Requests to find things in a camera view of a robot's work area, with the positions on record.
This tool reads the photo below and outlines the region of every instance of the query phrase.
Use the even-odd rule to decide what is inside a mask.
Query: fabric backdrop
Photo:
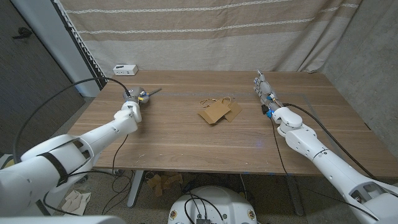
[[[361,0],[61,0],[101,65],[141,70],[320,68]]]

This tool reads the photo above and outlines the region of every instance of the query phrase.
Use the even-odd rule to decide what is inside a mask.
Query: white power strip
[[[115,75],[135,75],[137,71],[137,65],[116,65],[113,68]]]

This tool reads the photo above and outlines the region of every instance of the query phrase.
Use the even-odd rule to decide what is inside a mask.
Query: black cable
[[[50,212],[46,209],[41,200],[36,201],[37,208],[43,213],[44,216],[51,216]]]
[[[368,171],[365,167],[362,166],[362,164],[360,164],[338,141],[337,139],[335,139],[335,137],[333,137],[333,135],[331,135],[331,133],[326,129],[326,127],[324,127],[324,125],[316,118],[314,117],[314,115],[312,115],[311,113],[309,113],[308,111],[306,111],[305,109],[297,106],[297,105],[293,105],[291,103],[284,103],[284,106],[293,106],[297,109],[299,109],[300,111],[303,111],[304,113],[306,113],[307,115],[309,115],[312,119],[314,119],[319,126],[327,133],[327,135],[329,135],[329,137],[338,145],[338,147],[340,147],[341,150],[343,150],[343,152],[352,160],[356,163],[356,165],[358,165],[363,171],[365,171],[365,173],[367,173],[372,179],[377,180],[377,178],[370,173],[370,171]]]
[[[197,210],[198,210],[198,213],[199,213],[199,215],[201,216],[201,214],[200,214],[200,211],[199,211],[199,208],[198,208],[198,205],[197,205],[197,203],[196,203],[196,201],[195,200],[193,200],[193,203],[195,203],[195,206],[197,207]]]
[[[127,196],[129,195],[129,192],[128,192],[129,187],[130,187],[131,184],[132,184],[132,182],[131,182],[131,180],[132,180],[132,174],[133,174],[133,171],[131,171],[131,176],[130,176],[130,178],[127,177],[127,176],[125,176],[125,175],[120,176],[120,177],[127,177],[127,178],[129,179],[129,182],[126,184],[126,186],[124,186],[124,188],[123,188],[121,191],[117,191],[117,190],[115,190],[115,189],[113,188],[113,184],[114,184],[115,181],[116,181],[117,179],[119,179],[120,177],[116,178],[116,179],[113,181],[113,183],[112,183],[112,190],[113,190],[114,192],[116,192],[117,194],[116,194],[115,196],[113,196],[113,197],[106,203],[106,205],[104,206],[104,209],[102,210],[102,213],[101,213],[102,215],[107,214],[112,208],[114,208],[115,206],[119,205],[121,202],[124,201],[124,199],[127,198]],[[118,203],[114,204],[111,208],[109,208],[106,212],[104,212],[104,211],[105,211],[105,208],[108,206],[108,204],[109,204],[114,198],[116,198],[118,195],[120,195],[121,193],[126,192],[126,191],[127,191],[127,194],[126,194]]]
[[[126,135],[126,138],[124,139],[124,141],[122,142],[122,144],[119,146],[118,150],[116,150],[116,152],[114,153],[113,162],[112,162],[112,174],[113,174],[113,171],[114,171],[114,160],[116,159],[116,155],[118,154],[120,148],[122,148],[123,144],[126,142],[127,137],[129,137],[129,135]]]
[[[271,124],[272,124],[272,132],[274,133],[274,138],[275,138],[276,148],[278,149],[279,159],[280,159],[280,162],[282,163],[282,168],[284,169],[284,171],[285,171],[286,175],[288,175],[288,174],[287,174],[287,171],[286,171],[286,169],[285,169],[284,162],[282,161],[282,156],[280,156],[280,151],[279,151],[278,141],[276,141],[276,135],[275,135],[275,127],[274,127],[274,122],[272,122],[272,119],[271,119],[271,118],[269,118],[269,120],[271,121]]]
[[[189,183],[187,183],[186,186],[185,186],[184,188],[181,186],[181,188],[183,189],[183,190],[181,190],[181,192],[182,192],[183,194],[185,194],[185,193],[187,193],[189,190],[194,189],[194,188],[195,188],[195,185],[196,185],[196,182],[197,182],[197,179],[198,179],[199,176],[201,176],[202,174],[206,174],[206,175],[208,175],[208,176],[210,176],[210,177],[214,177],[214,178],[216,178],[216,179],[219,180],[218,185],[223,186],[223,187],[226,187],[226,188],[229,188],[229,189],[232,189],[232,186],[229,184],[230,181],[228,181],[228,180],[226,180],[226,179],[223,179],[223,178],[221,178],[221,177],[219,177],[219,176],[217,176],[217,175],[214,175],[214,174],[199,173],[199,174],[196,175],[196,177],[195,177],[193,180],[191,180]]]
[[[220,215],[221,221],[224,223],[223,216],[221,215],[221,213],[220,213],[220,211],[218,210],[217,207],[215,207],[211,202],[209,202],[208,200],[206,200],[206,199],[204,199],[204,198],[201,198],[201,197],[198,197],[198,196],[196,196],[196,198],[197,198],[197,199],[200,199],[200,200],[204,200],[205,202],[207,202],[207,203],[209,203],[211,206],[213,206],[213,208],[214,208],[214,209],[218,212],[218,214]],[[187,215],[188,219],[191,221],[192,224],[195,224],[195,223],[192,221],[191,217],[188,215],[188,212],[187,212],[187,203],[188,203],[189,201],[193,200],[193,199],[196,199],[196,198],[190,198],[190,199],[188,199],[188,200],[185,202],[185,204],[184,204],[185,214]]]
[[[272,122],[272,119],[271,119],[271,118],[270,118],[270,121],[271,121],[271,123],[272,123],[272,132],[274,133],[274,138],[275,138],[276,148],[278,149],[279,159],[280,159],[280,162],[282,163],[282,167],[284,168],[284,171],[285,171],[286,175],[288,175],[288,173],[287,173],[287,171],[286,171],[286,169],[285,169],[285,165],[284,165],[284,162],[283,162],[283,160],[282,160],[282,157],[280,156],[279,146],[278,146],[278,142],[277,142],[277,140],[276,140],[276,135],[275,135],[274,122]],[[351,206],[351,207],[353,207],[353,208],[356,208],[356,209],[358,209],[359,211],[361,211],[361,212],[363,212],[363,213],[369,215],[369,216],[372,217],[373,219],[375,219],[375,221],[379,221],[375,216],[373,216],[373,215],[370,214],[369,212],[363,210],[362,208],[359,208],[359,207],[357,207],[357,206],[355,206],[355,205],[353,205],[353,204],[350,204],[350,203],[345,202],[345,201],[343,201],[343,200],[340,200],[340,199],[338,199],[338,198],[334,198],[334,197],[332,197],[332,196],[325,195],[325,194],[322,194],[322,193],[320,193],[320,192],[316,192],[316,191],[314,191],[314,190],[312,190],[312,189],[310,189],[310,188],[308,188],[308,187],[306,187],[306,186],[304,186],[304,185],[302,185],[302,184],[299,184],[295,179],[293,179],[293,181],[294,181],[298,186],[300,186],[300,187],[303,187],[303,188],[305,188],[305,189],[307,189],[307,190],[309,190],[309,191],[311,191],[311,192],[313,192],[313,193],[316,193],[316,194],[318,194],[318,195],[321,195],[321,196],[324,196],[324,197],[327,197],[327,198],[336,200],[336,201],[338,201],[338,202],[341,202],[341,203],[344,203],[344,204],[346,204],[346,205],[349,205],[349,206]]]
[[[75,85],[79,85],[81,83],[84,82],[88,82],[88,81],[92,81],[92,80],[111,80],[116,82],[117,84],[121,85],[124,88],[124,91],[126,92],[127,96],[130,97],[130,93],[129,90],[127,90],[127,88],[119,81],[113,79],[113,78],[107,78],[107,77],[96,77],[96,78],[88,78],[82,81],[78,81],[75,83],[72,83],[71,85],[68,85],[67,87],[65,87],[64,89],[60,90],[58,93],[54,94],[53,96],[51,96],[49,99],[47,99],[46,101],[44,101],[40,106],[38,106],[33,112],[32,114],[30,114],[30,116],[25,120],[24,124],[22,125],[22,127],[20,128],[20,130],[18,131],[18,133],[16,134],[16,137],[14,139],[14,143],[12,145],[12,155],[14,156],[14,162],[17,164],[19,162],[21,162],[20,157],[17,155],[17,146],[19,143],[19,139],[21,138],[21,134],[23,132],[23,130],[25,129],[25,127],[27,126],[27,123],[30,121],[30,119],[32,119],[32,117],[38,112],[39,109],[41,109],[44,105],[46,105],[50,100],[54,99],[56,96],[58,96],[59,94],[63,93],[65,90],[75,86]]]
[[[47,198],[47,195],[48,195],[48,194],[49,194],[49,193],[47,192],[47,193],[44,195],[44,198],[43,198],[43,203],[44,203],[44,205],[45,205],[46,207],[51,208],[51,209],[54,210],[54,211],[64,213],[64,214],[79,216],[79,215],[77,215],[77,214],[73,214],[73,213],[70,213],[70,212],[65,212],[65,211],[63,211],[63,210],[59,210],[59,209],[54,208],[53,206],[47,204],[47,203],[45,202],[45,199]]]
[[[191,198],[193,198],[192,196],[198,197],[197,195],[191,194],[191,191],[189,191],[189,195],[191,195]],[[205,219],[207,219],[207,209],[206,209],[206,205],[205,205],[205,203],[203,202],[202,199],[199,198],[199,200],[201,200],[201,203],[203,204],[203,208],[205,208]]]
[[[309,190],[309,191],[311,191],[311,192],[313,192],[313,193],[316,193],[316,194],[318,194],[318,195],[322,195],[322,196],[324,196],[324,197],[327,197],[327,198],[336,200],[336,201],[338,201],[338,202],[341,202],[341,203],[344,203],[344,204],[346,204],[346,205],[349,205],[349,206],[351,206],[351,207],[353,207],[353,208],[356,208],[356,209],[358,209],[359,211],[361,211],[361,212],[363,212],[363,213],[369,215],[370,217],[372,217],[375,221],[379,221],[375,216],[373,216],[373,215],[370,214],[369,212],[363,210],[362,208],[359,208],[359,207],[357,207],[357,206],[355,206],[355,205],[353,205],[353,204],[350,204],[350,203],[345,202],[345,201],[343,201],[343,200],[340,200],[340,199],[338,199],[338,198],[334,198],[334,197],[332,197],[332,196],[329,196],[329,195],[325,195],[325,194],[316,192],[316,191],[314,191],[314,190],[312,190],[312,189],[310,189],[310,188],[308,188],[308,187],[306,187],[306,186],[304,186],[304,185],[302,185],[302,184],[299,184],[299,183],[298,183],[297,181],[295,181],[295,180],[294,180],[294,182],[295,182],[298,186],[300,186],[300,187],[302,187],[302,188],[304,188],[304,189],[307,189],[307,190]]]
[[[69,174],[68,176],[69,176],[69,177],[73,177],[73,176],[75,176],[75,175],[88,174],[88,173],[107,174],[107,175],[111,175],[111,176],[114,177],[114,175],[112,175],[112,174],[110,174],[110,173],[103,172],[103,171],[99,171],[99,170],[90,170],[90,171],[84,171],[84,172],[77,172],[77,173],[74,173],[74,174]],[[47,202],[45,201],[45,199],[47,198],[47,194],[49,194],[49,193],[47,192],[47,193],[44,195],[44,198],[43,198],[43,204],[44,204],[46,207],[51,208],[52,210],[57,211],[57,212],[60,212],[60,213],[69,214],[69,215],[76,215],[76,214],[74,214],[74,213],[70,213],[70,212],[65,212],[65,211],[63,211],[63,210],[59,210],[59,209],[54,208],[53,206],[47,204]]]
[[[122,148],[123,144],[126,142],[127,137],[129,137],[129,135],[126,135],[126,138],[124,139],[124,141],[122,142],[122,144],[119,146],[118,150],[116,150],[116,152],[114,153],[113,162],[112,162],[112,174],[113,174],[113,172],[114,172],[114,162],[115,162],[115,159],[116,159],[116,155],[118,154],[120,148]],[[129,182],[126,184],[126,186],[124,186],[124,188],[123,188],[120,192],[114,189],[114,183],[115,183],[116,180],[118,180],[120,177],[126,177],[126,176],[125,176],[125,175],[122,175],[122,176],[120,176],[120,177],[117,177],[117,178],[112,182],[112,190],[113,190],[113,192],[116,193],[116,195],[113,196],[113,197],[106,203],[106,205],[104,206],[104,209],[103,209],[102,212],[101,212],[102,215],[107,214],[112,208],[114,208],[115,206],[117,206],[118,204],[120,204],[124,199],[126,199],[126,197],[127,197],[128,194],[126,194],[122,200],[120,200],[118,203],[116,203],[115,205],[113,205],[110,209],[108,209],[108,210],[105,212],[105,208],[109,205],[109,203],[111,203],[111,201],[112,201],[114,198],[116,198],[116,197],[117,197],[118,195],[120,195],[121,193],[123,193],[123,192],[129,190],[129,189],[128,189],[128,185],[131,184],[132,174],[133,174],[133,171],[131,171],[131,177],[130,177],[130,179],[129,179]]]

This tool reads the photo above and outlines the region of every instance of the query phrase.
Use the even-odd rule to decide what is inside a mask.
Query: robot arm
[[[311,160],[344,200],[368,214],[350,207],[361,223],[376,223],[396,215],[398,187],[376,181],[360,174],[317,138],[315,131],[302,123],[302,118],[283,107],[264,74],[257,71],[254,90],[267,107],[267,115],[280,124],[278,133],[285,137],[287,145]]]
[[[91,170],[103,149],[136,131],[139,103],[146,103],[149,95],[141,87],[129,92],[113,121],[81,136],[64,134],[42,142],[22,155],[22,162],[0,170],[0,216],[18,214],[47,192],[71,186],[85,174],[70,174]]]

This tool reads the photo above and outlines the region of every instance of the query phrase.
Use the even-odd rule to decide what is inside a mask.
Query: table leg
[[[297,184],[294,182],[292,176],[286,176],[287,187],[289,188],[290,198],[292,199],[294,213],[299,216],[304,215],[304,208],[301,204],[300,193]]]
[[[144,172],[144,170],[136,170],[136,174],[134,174],[134,178],[131,183],[129,199],[127,201],[127,207],[129,208],[132,208],[136,205],[138,193],[141,189],[142,180],[144,178]]]

